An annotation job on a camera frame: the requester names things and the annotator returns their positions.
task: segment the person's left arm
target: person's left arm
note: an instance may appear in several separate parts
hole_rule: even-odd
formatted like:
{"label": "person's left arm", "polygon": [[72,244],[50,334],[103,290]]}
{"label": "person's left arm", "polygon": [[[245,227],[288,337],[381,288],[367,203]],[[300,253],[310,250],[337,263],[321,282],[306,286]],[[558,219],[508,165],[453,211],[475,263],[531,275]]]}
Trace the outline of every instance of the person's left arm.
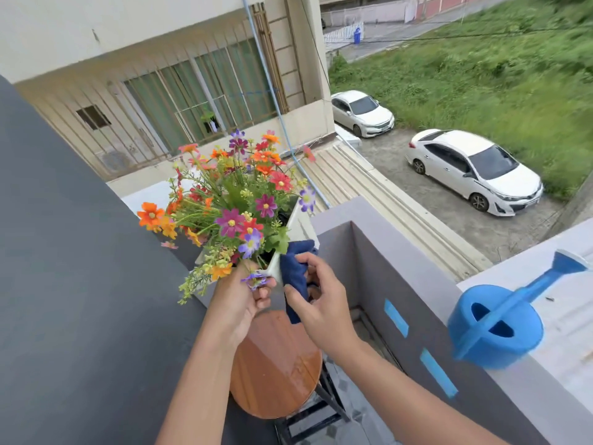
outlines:
{"label": "person's left arm", "polygon": [[157,445],[219,445],[226,415],[231,369],[237,346],[249,331],[253,317],[270,306],[270,279],[266,286],[251,291],[241,282],[256,266],[242,261],[219,280],[197,335]]}

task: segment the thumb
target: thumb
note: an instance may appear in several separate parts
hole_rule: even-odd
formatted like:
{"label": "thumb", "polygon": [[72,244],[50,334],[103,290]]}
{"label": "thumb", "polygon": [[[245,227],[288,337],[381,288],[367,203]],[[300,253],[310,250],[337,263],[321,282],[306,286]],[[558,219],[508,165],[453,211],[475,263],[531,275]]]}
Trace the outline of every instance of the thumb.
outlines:
{"label": "thumb", "polygon": [[307,315],[310,309],[313,309],[313,306],[290,284],[284,286],[284,293],[286,294],[286,301],[299,317],[302,318],[303,315]]}

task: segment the tiled floor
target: tiled floor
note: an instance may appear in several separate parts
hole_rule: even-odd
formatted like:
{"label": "tiled floor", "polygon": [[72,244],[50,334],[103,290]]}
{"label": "tiled floor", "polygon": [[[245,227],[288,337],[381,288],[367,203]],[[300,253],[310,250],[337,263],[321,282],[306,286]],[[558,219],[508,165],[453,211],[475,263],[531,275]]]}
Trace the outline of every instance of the tiled floor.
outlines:
{"label": "tiled floor", "polygon": [[[355,319],[354,325],[359,337],[365,342],[368,342],[383,357],[397,365],[385,349],[373,326],[364,317],[364,314],[361,317],[360,313],[355,311],[353,312],[353,319]],[[381,420],[362,392],[344,371],[329,357],[324,356],[324,360],[338,396],[344,404],[346,413],[352,418],[352,421],[346,423],[344,420],[339,420],[309,436],[307,439],[300,441],[299,445],[401,445],[395,440],[389,428],[383,423],[383,420]],[[316,401],[318,401],[318,395],[313,393],[311,398],[303,406],[303,409],[316,403]],[[315,412],[310,417],[291,426],[291,435],[294,436],[306,430],[308,427],[317,424],[333,413],[334,411],[329,406],[326,406],[321,411]]]}

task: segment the hand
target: hand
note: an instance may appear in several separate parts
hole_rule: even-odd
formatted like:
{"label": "hand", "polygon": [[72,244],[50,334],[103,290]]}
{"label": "hand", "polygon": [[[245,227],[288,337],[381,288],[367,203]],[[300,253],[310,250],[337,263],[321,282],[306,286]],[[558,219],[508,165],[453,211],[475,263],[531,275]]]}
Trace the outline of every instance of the hand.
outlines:
{"label": "hand", "polygon": [[232,349],[239,346],[253,317],[270,306],[271,288],[276,285],[276,280],[269,278],[264,286],[252,292],[246,282],[241,282],[257,268],[253,261],[240,261],[230,275],[218,280],[200,334],[204,331],[218,345],[224,341],[222,345]]}
{"label": "hand", "polygon": [[293,286],[284,286],[286,300],[301,318],[311,340],[335,361],[340,360],[352,345],[359,342],[352,326],[346,289],[331,267],[312,253],[297,254],[296,260],[308,263],[307,282],[320,287],[309,288],[312,303],[308,303]]}

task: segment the car hood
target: car hood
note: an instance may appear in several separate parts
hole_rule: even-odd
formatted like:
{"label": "car hood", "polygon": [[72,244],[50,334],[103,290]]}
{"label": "car hood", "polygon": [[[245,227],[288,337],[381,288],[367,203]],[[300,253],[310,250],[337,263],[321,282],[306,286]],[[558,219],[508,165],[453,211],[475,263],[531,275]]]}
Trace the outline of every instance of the car hood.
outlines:
{"label": "car hood", "polygon": [[533,195],[540,186],[538,174],[523,164],[503,176],[489,180],[490,186],[501,195],[523,197]]}
{"label": "car hood", "polygon": [[377,109],[374,109],[373,111],[357,115],[357,118],[359,118],[360,121],[365,125],[374,126],[385,123],[386,121],[390,121],[391,115],[392,114],[391,111],[389,111],[389,109],[385,109],[383,106],[379,106]]}

